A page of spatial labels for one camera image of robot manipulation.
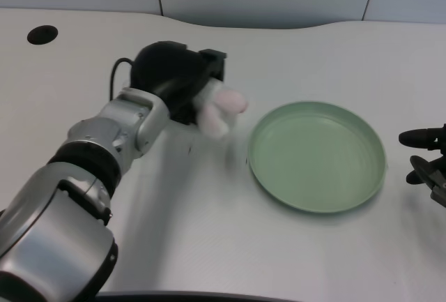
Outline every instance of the green bowl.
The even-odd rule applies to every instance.
[[[359,116],[318,102],[279,107],[255,127],[251,169],[273,197],[314,213],[354,208],[382,187],[385,152]]]

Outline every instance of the plush toy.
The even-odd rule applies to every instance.
[[[216,79],[211,79],[192,102],[197,111],[199,130],[213,139],[224,138],[233,128],[236,116],[248,106],[241,93]]]

